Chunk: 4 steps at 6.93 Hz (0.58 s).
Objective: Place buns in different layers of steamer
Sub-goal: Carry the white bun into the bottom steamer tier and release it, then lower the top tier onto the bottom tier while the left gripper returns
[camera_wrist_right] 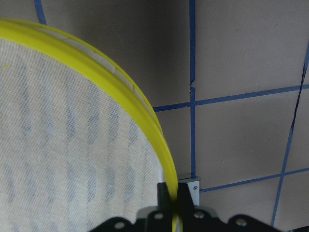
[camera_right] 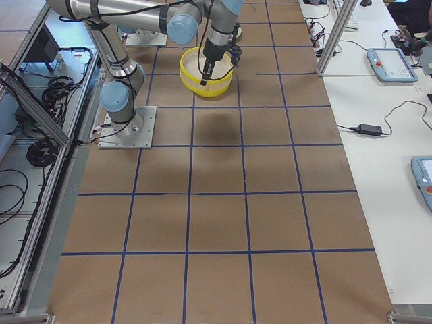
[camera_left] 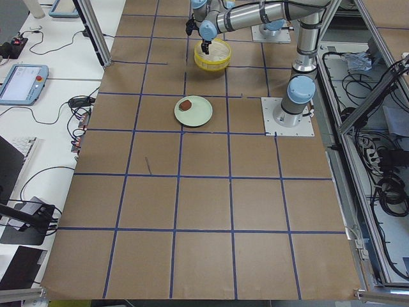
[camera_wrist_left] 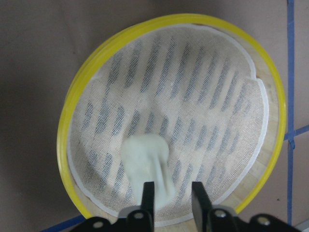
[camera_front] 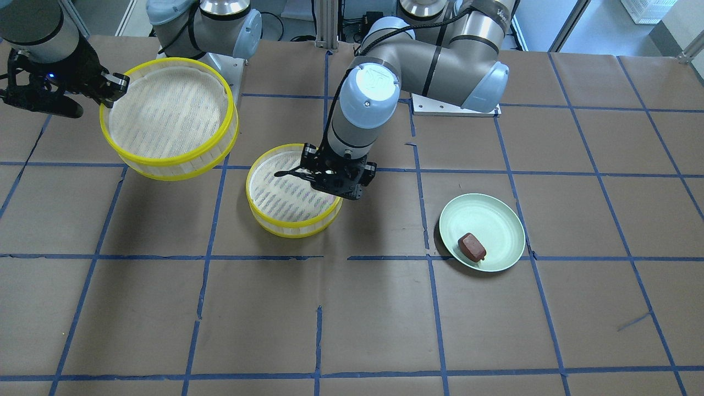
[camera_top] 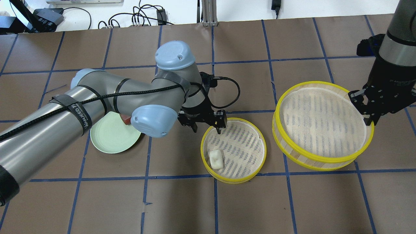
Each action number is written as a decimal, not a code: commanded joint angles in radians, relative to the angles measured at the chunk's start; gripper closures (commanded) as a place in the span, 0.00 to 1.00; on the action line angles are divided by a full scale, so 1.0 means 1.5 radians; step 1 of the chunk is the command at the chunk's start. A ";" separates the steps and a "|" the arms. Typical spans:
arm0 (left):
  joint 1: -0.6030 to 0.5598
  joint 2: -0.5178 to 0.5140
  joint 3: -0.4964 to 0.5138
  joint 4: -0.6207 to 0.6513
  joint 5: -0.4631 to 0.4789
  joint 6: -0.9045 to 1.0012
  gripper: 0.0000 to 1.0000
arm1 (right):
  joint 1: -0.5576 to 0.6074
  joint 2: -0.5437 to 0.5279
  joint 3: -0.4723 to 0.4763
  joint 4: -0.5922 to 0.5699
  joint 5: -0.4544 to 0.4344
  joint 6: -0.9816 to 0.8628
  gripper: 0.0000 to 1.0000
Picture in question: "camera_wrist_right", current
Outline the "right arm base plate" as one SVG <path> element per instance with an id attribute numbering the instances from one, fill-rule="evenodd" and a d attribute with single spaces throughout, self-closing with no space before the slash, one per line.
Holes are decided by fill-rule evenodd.
<path id="1" fill-rule="evenodd" d="M 198 177 L 184 178 L 178 180 L 179 183 L 184 183 L 188 186 L 190 195 L 195 206 L 200 206 L 200 180 Z"/>

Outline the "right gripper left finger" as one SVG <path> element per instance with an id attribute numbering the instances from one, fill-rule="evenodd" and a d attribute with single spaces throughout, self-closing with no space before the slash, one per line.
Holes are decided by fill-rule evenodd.
<path id="1" fill-rule="evenodd" d="M 174 202 L 166 182 L 157 184 L 157 210 L 162 212 L 173 212 L 174 210 Z"/>

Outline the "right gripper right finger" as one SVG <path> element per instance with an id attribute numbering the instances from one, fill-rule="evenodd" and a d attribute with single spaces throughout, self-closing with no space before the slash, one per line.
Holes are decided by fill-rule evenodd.
<path id="1" fill-rule="evenodd" d="M 178 183 L 176 209 L 179 214 L 192 214 L 195 205 L 187 183 Z"/>

